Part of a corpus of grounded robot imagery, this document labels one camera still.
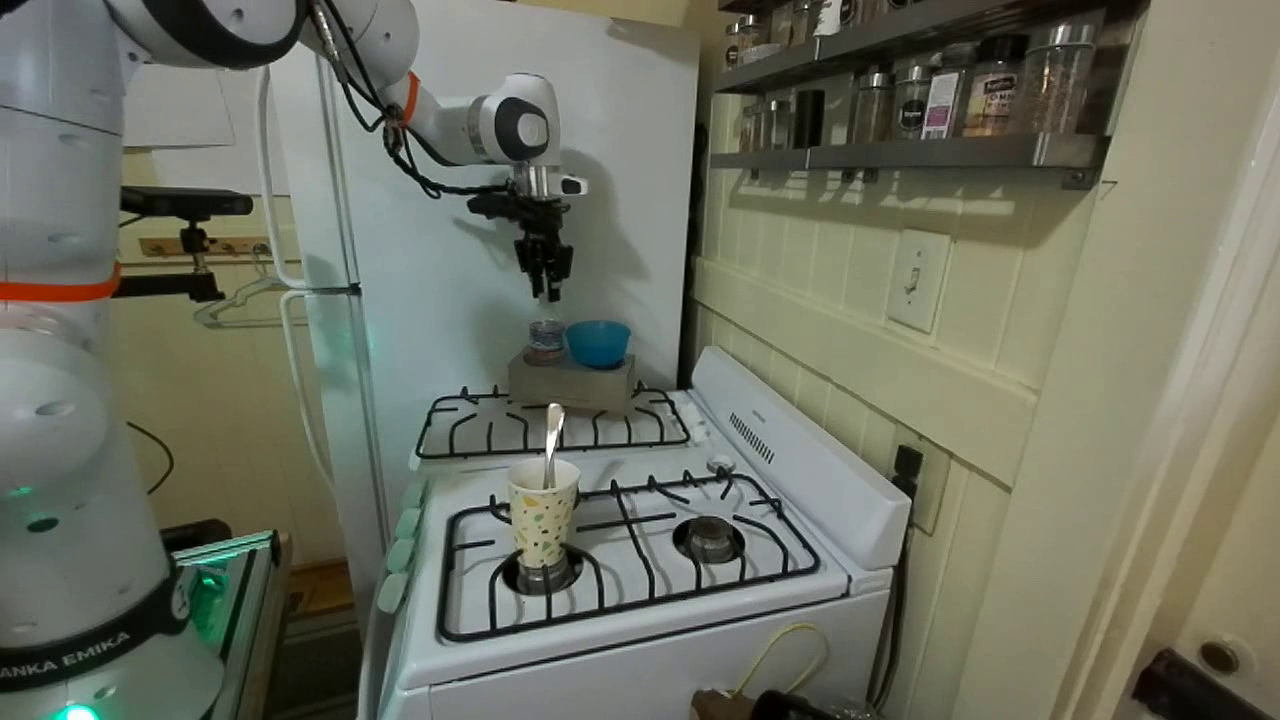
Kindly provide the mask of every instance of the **green light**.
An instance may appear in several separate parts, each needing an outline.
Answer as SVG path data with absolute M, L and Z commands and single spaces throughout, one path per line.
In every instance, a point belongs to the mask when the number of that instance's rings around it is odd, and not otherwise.
M 50 720 L 101 720 L 87 705 L 64 705 Z

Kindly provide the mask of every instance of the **refrigerator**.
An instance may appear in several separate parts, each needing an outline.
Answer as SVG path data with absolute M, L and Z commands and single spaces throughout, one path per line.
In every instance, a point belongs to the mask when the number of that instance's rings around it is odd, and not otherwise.
M 355 601 L 382 578 L 418 430 L 437 396 L 505 382 L 532 318 L 623 318 L 648 382 L 676 380 L 698 35 L 500 0 L 418 0 L 418 72 L 437 94 L 480 94 L 536 72 L 562 98 L 563 162 L 593 185 L 563 217 L 571 276 L 541 303 L 518 269 L 518 222 L 430 200 L 370 134 L 318 54 L 277 64 L 271 118 L 304 260 L 298 336 Z M 508 168 L 450 168 L 475 185 Z

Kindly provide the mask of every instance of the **burner grate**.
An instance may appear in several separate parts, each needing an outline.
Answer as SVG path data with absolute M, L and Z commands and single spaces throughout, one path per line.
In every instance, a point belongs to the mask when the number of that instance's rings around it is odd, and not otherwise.
M 668 447 L 689 445 L 689 423 L 668 390 L 636 389 L 633 412 L 570 414 L 562 450 L 593 447 Z M 545 412 L 512 403 L 508 390 L 473 390 L 434 399 L 418 436 L 419 461 L 463 461 L 463 454 L 529 454 L 545 447 Z
M 659 569 L 651 547 L 639 541 L 646 529 L 659 522 L 676 522 L 689 510 L 689 492 L 709 492 L 722 486 L 722 499 L 738 486 L 749 492 L 746 508 L 758 508 L 769 514 L 754 519 L 746 510 L 733 510 L 738 522 L 759 530 L 758 541 L 777 547 L 777 569 L 758 569 L 749 565 L 749 552 L 741 552 L 738 571 L 728 578 L 714 578 L 709 565 L 700 565 L 698 554 L 684 554 L 684 565 L 691 569 L 691 588 L 663 588 L 659 585 Z M 633 510 L 628 499 L 636 495 L 663 495 L 663 510 Z M 584 543 L 571 543 L 570 552 L 581 554 L 581 575 L 578 585 L 588 585 L 571 610 L 555 610 L 555 592 L 521 592 L 526 601 L 536 603 L 536 610 L 505 623 L 500 620 L 500 601 L 505 597 L 505 569 L 518 558 L 518 552 L 491 569 L 487 575 L 487 627 L 454 627 L 454 609 L 455 609 L 455 588 L 460 588 L 460 571 L 467 569 L 467 558 L 460 558 L 463 552 L 475 547 L 505 547 L 508 530 L 505 522 L 512 519 L 512 508 L 500 505 L 497 495 L 487 505 L 463 508 L 450 519 L 450 537 L 446 537 L 446 575 L 440 575 L 440 610 L 437 610 L 437 632 L 446 638 L 487 638 L 487 635 L 518 635 L 518 632 L 532 632 L 532 627 L 552 627 L 552 623 L 578 623 L 578 620 L 593 620 L 593 616 L 617 616 L 617 610 L 633 610 L 633 609 L 655 609 L 655 603 L 676 603 L 676 601 L 691 601 L 691 597 L 722 597 L 722 592 L 738 592 L 738 588 L 758 588 L 758 585 L 777 585 L 777 578 L 791 578 L 791 575 L 812 575 L 822 569 L 817 547 L 805 541 L 805 530 L 789 519 L 783 505 L 777 495 L 769 495 L 754 474 L 741 472 L 722 472 L 722 474 L 691 474 L 684 472 L 681 478 L 655 478 L 648 474 L 648 483 L 636 486 L 620 486 L 617 478 L 604 492 L 581 492 L 578 514 L 602 514 L 604 519 L 584 519 L 578 522 L 578 541 L 584 537 L 602 537 L 602 530 L 623 530 L 628 537 L 628 552 L 636 552 L 639 569 L 646 569 L 646 597 L 636 601 L 608 601 L 604 592 L 604 575 L 613 569 L 604 569 L 593 552 L 584 552 Z M 497 522 L 491 537 L 467 537 L 463 522 Z

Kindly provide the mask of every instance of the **wall outlet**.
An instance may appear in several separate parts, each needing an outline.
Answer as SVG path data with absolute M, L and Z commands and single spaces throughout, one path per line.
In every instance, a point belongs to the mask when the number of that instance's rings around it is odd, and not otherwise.
M 933 330 L 946 295 L 951 234 L 905 231 L 898 240 L 898 269 L 887 284 L 887 318 Z
M 936 447 L 933 438 L 925 438 L 914 426 L 898 426 L 898 447 L 908 445 L 925 454 L 920 474 L 916 474 L 916 505 L 914 505 L 914 529 L 920 529 L 925 537 L 933 537 L 936 514 L 946 508 L 946 486 L 951 474 L 951 454 L 946 447 Z

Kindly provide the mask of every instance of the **white stove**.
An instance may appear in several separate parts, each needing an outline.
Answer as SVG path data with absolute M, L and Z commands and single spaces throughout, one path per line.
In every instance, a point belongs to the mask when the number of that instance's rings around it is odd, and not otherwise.
M 723 353 L 691 390 L 578 414 L 570 569 L 521 575 L 508 472 L 541 412 L 500 390 L 437 399 L 376 601 L 364 715 L 689 715 L 698 689 L 861 705 L 908 499 Z

